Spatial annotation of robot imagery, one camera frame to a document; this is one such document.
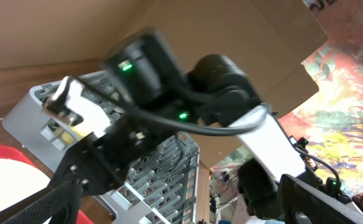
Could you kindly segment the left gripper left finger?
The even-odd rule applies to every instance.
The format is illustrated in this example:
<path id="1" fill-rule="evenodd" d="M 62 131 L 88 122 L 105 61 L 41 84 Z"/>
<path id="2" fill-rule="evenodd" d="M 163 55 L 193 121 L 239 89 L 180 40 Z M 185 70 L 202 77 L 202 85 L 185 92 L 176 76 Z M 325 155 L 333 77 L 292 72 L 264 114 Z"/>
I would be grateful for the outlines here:
<path id="1" fill-rule="evenodd" d="M 68 180 L 46 188 L 0 211 L 4 224 L 76 224 L 82 199 L 82 184 Z"/>

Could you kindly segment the colourful painted wall hanging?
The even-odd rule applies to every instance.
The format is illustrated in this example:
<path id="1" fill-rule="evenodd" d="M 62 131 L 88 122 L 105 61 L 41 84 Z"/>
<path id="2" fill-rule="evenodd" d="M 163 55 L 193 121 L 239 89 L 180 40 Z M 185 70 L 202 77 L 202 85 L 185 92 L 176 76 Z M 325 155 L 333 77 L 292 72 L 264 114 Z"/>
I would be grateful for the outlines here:
<path id="1" fill-rule="evenodd" d="M 363 191 L 363 1 L 228 1 L 231 58 L 289 134 Z"/>

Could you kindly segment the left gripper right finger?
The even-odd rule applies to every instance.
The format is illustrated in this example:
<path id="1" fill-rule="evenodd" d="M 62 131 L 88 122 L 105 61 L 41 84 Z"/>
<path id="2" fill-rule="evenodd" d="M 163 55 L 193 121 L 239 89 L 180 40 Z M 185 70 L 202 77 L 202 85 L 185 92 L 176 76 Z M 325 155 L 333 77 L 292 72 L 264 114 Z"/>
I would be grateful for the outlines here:
<path id="1" fill-rule="evenodd" d="M 363 224 L 363 214 L 289 174 L 281 176 L 277 200 L 286 224 Z"/>

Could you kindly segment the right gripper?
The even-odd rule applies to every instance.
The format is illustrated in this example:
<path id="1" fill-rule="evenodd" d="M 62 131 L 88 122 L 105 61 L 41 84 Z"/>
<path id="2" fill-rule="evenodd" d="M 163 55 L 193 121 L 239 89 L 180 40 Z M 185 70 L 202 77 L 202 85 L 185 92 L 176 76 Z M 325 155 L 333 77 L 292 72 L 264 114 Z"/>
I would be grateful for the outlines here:
<path id="1" fill-rule="evenodd" d="M 70 146 L 49 184 L 86 180 L 84 195 L 103 195 L 124 184 L 132 162 L 154 152 L 175 134 L 158 124 L 122 116 L 102 137 L 90 133 Z"/>

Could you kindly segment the red serving tray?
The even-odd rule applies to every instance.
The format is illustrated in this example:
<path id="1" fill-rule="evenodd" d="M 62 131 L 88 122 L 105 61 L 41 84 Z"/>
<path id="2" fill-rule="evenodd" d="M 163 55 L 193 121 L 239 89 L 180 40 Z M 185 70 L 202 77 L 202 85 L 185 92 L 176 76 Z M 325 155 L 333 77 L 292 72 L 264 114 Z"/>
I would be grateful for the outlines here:
<path id="1" fill-rule="evenodd" d="M 10 159 L 23 162 L 39 169 L 23 152 L 11 146 L 0 145 L 0 159 Z M 77 224 L 93 224 L 93 222 L 81 210 L 79 210 Z"/>

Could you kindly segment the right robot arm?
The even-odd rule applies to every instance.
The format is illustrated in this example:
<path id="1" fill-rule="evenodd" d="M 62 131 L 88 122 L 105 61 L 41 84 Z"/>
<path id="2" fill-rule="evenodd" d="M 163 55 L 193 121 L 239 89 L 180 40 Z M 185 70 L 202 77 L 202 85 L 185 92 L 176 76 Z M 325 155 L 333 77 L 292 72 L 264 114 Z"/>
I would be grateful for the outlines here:
<path id="1" fill-rule="evenodd" d="M 323 192 L 302 162 L 291 170 L 286 166 L 300 160 L 301 149 L 293 147 L 280 126 L 263 133 L 275 120 L 244 74 L 228 57 L 209 54 L 194 69 L 183 73 L 160 35 L 150 29 L 129 36 L 103 61 L 119 98 L 85 81 L 65 77 L 45 108 L 56 115 L 75 113 L 82 119 L 98 118 L 101 109 L 93 103 L 82 105 L 82 91 L 88 90 L 123 110 L 102 136 L 90 133 L 65 153 L 50 185 L 59 195 L 61 209 L 52 223 L 75 223 L 83 196 L 103 195 L 125 184 L 133 162 L 164 147 L 171 156 L 157 168 L 141 169 L 144 181 L 158 187 L 151 196 L 161 198 L 167 209 L 182 202 L 178 177 L 185 176 L 193 153 L 177 133 L 203 136 L 238 136 L 249 146 L 269 155 L 269 165 L 259 164 L 250 174 L 255 181 L 245 187 L 247 203 L 254 210 L 278 199 L 277 214 L 286 223 L 336 223 L 336 195 L 339 186 Z"/>

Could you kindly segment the grey dishwasher rack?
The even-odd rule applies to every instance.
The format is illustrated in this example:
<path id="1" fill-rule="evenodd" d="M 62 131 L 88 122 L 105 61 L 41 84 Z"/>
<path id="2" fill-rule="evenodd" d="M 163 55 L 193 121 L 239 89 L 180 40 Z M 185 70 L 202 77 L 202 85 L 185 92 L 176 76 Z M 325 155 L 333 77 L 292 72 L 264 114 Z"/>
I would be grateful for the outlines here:
<path id="1" fill-rule="evenodd" d="M 114 93 L 103 72 L 82 75 L 81 83 Z M 59 120 L 42 111 L 60 82 L 32 87 L 4 117 L 4 129 L 36 156 L 53 174 L 70 146 L 79 141 Z M 100 106 L 110 125 L 123 115 L 109 101 L 83 90 L 82 96 Z M 171 136 L 157 150 L 131 163 L 124 184 L 103 195 L 92 195 L 119 221 L 128 223 L 194 223 L 199 147 L 187 134 Z"/>

